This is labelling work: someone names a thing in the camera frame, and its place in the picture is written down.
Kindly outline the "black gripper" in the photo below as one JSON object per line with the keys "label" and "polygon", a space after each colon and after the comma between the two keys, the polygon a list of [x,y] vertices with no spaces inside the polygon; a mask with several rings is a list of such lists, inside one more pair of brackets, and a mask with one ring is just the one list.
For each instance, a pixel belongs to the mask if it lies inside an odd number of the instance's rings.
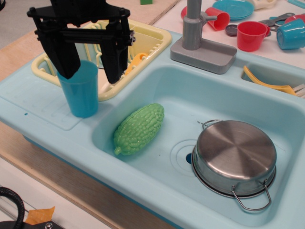
{"label": "black gripper", "polygon": [[[108,4],[105,0],[52,0],[47,7],[31,7],[38,40],[59,74],[70,79],[81,62],[74,43],[100,42],[101,60],[108,82],[114,84],[127,69],[128,46],[136,41],[130,30],[130,11]],[[80,26],[108,20],[106,29],[86,31]]]}

